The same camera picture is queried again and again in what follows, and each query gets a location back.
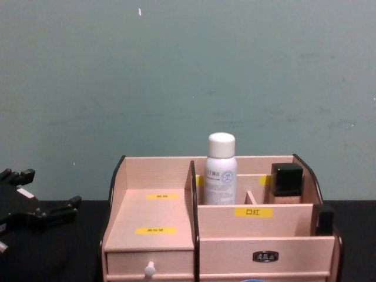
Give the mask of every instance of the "yellow sticker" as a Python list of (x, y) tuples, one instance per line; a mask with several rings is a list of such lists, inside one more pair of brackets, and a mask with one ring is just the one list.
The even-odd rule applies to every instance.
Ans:
[(148, 228), (137, 228), (136, 234), (173, 234), (176, 232), (175, 227), (148, 227)]
[(149, 194), (146, 195), (147, 200), (166, 200), (166, 199), (177, 199), (178, 194)]
[(258, 179), (258, 183), (262, 186), (270, 184), (270, 175), (261, 175)]
[(273, 209), (269, 207), (235, 207), (234, 216), (269, 219), (273, 217)]
[(204, 186), (205, 178), (203, 175), (196, 175), (196, 186)]

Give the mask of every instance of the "black table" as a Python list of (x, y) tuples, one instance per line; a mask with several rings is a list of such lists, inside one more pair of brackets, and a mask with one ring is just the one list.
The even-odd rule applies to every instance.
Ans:
[[(342, 282), (376, 281), (376, 201), (326, 202), (344, 240)], [(107, 209), (106, 201), (83, 201), (73, 224), (1, 237), (9, 250), (0, 255), (0, 281), (100, 281), (98, 243)]]

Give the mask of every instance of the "desk organizer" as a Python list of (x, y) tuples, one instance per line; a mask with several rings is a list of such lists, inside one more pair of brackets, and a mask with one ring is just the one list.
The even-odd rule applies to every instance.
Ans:
[[(318, 234), (324, 207), (297, 156), (238, 156), (235, 205), (205, 206), (206, 157), (122, 157), (100, 242), (103, 280), (338, 282), (342, 242)], [(267, 203), (273, 163), (297, 163), (298, 204)]]

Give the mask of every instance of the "painted wall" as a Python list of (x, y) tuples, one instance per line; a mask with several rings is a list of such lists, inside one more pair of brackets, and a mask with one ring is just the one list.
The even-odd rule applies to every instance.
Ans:
[(0, 169), (34, 168), (40, 199), (105, 199), (121, 155), (205, 155), (220, 130), (238, 155), (299, 154), (326, 199), (376, 199), (375, 15), (375, 1), (1, 0)]

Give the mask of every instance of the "white knob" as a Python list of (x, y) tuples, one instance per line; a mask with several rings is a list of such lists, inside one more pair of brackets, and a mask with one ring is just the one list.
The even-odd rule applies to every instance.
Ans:
[(156, 270), (154, 268), (154, 262), (150, 261), (145, 267), (145, 275), (151, 277), (155, 274)]

